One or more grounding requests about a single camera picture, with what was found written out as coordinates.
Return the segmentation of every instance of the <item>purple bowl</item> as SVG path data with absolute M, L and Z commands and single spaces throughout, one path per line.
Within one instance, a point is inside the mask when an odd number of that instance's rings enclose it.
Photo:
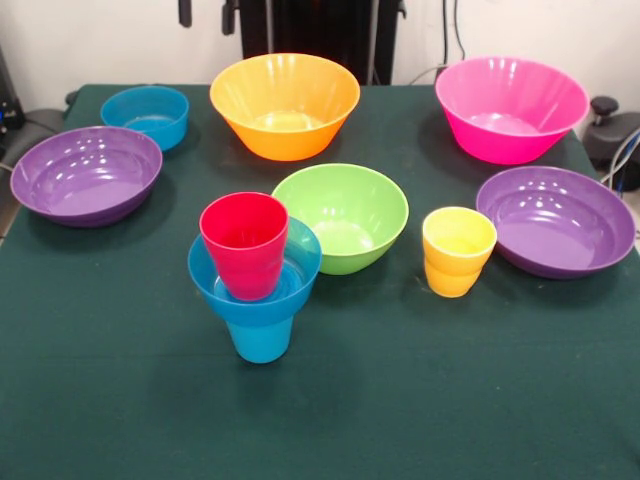
M 498 230 L 497 250 L 546 278 L 578 278 L 622 260 L 635 225 L 622 200 L 595 180 L 555 167 L 519 167 L 489 178 L 476 209 Z
M 29 150 L 11 175 L 11 190 L 22 205 L 53 222 L 100 227 L 135 210 L 161 168 L 160 147 L 142 133 L 79 128 Z

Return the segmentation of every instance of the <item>orange bowl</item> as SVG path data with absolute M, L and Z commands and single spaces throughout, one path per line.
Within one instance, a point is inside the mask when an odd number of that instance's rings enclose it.
M 327 148 L 358 104 L 360 85 L 331 60 L 275 53 L 226 68 L 209 96 L 249 150 L 289 162 Z

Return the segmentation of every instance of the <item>stacked cups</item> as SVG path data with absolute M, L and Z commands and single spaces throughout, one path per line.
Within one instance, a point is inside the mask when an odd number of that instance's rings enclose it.
M 191 278 L 224 319 L 242 358 L 276 360 L 320 269 L 318 239 L 278 200 L 258 192 L 211 203 L 200 233 L 189 252 Z

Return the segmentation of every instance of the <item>red cup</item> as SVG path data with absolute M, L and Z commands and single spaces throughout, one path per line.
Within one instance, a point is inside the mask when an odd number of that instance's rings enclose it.
M 288 227 L 285 206 L 265 193 L 232 193 L 204 209 L 200 233 L 231 295 L 254 302 L 273 292 Z

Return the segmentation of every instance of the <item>yellow cup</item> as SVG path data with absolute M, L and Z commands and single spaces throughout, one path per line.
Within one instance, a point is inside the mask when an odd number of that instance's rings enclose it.
M 434 210 L 422 222 L 424 271 L 429 288 L 442 297 L 466 294 L 498 239 L 483 214 L 464 207 Z

